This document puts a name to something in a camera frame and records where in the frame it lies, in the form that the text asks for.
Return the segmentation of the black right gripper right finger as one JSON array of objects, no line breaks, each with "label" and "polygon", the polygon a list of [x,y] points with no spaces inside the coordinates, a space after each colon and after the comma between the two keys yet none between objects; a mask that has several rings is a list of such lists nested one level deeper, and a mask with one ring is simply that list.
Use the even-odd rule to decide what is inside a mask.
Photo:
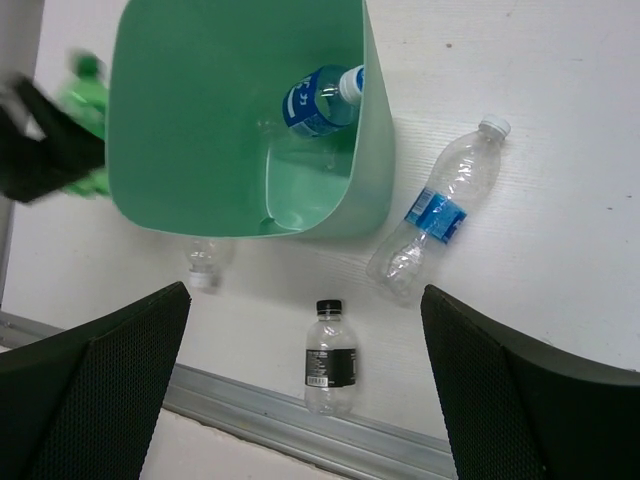
[{"label": "black right gripper right finger", "polygon": [[457,478],[638,478],[638,372],[560,350],[434,285],[421,317]]}]

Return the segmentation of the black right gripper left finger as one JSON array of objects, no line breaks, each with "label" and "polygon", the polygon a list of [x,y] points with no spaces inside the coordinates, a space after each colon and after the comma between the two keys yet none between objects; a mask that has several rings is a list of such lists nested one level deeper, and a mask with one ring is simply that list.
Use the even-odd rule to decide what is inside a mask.
[{"label": "black right gripper left finger", "polygon": [[190,305],[175,282],[2,353],[2,478],[139,478]]}]

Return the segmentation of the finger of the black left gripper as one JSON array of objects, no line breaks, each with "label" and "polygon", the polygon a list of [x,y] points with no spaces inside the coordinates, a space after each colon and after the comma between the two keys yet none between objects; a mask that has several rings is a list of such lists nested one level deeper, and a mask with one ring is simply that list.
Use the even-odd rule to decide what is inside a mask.
[{"label": "finger of the black left gripper", "polygon": [[1,107],[1,194],[31,203],[105,166],[105,142],[60,110],[22,73],[5,83],[43,132],[35,139]]}]

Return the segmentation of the clear unlabelled plastic bottle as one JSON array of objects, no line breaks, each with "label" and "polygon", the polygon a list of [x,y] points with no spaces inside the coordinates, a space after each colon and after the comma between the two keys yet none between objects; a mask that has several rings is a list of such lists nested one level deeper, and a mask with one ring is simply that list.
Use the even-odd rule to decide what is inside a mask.
[{"label": "clear unlabelled plastic bottle", "polygon": [[235,242],[232,239],[187,238],[184,253],[189,265],[189,285],[202,291],[218,289],[233,259],[234,250]]}]

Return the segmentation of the Aquarius blue label bottle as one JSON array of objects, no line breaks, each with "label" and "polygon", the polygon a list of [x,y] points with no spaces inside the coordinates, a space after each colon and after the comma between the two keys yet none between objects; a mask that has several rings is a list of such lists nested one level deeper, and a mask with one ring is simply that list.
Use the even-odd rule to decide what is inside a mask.
[{"label": "Aquarius blue label bottle", "polygon": [[391,298],[408,303],[424,274],[489,196],[501,169],[501,148],[511,125],[487,115],[476,130],[449,143],[396,229],[381,243],[366,273]]}]

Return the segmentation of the Pocari Sweat blue bottle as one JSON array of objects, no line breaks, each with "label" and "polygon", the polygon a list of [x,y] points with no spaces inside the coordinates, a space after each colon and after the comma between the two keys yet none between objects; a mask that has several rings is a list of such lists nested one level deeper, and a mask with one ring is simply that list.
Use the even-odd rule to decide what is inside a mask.
[{"label": "Pocari Sweat blue bottle", "polygon": [[325,65],[299,80],[284,96],[286,126],[302,137],[326,137],[357,121],[364,66]]}]

